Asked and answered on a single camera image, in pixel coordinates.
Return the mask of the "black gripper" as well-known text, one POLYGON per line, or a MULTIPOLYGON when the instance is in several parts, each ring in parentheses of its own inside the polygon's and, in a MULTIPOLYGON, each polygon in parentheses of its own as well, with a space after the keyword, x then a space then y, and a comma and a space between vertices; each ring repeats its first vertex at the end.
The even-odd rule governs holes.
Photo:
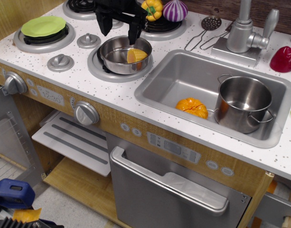
POLYGON ((96 19, 100 31, 107 36, 113 19, 129 24, 128 39, 134 45, 147 26, 146 11, 136 0, 95 0, 96 19))

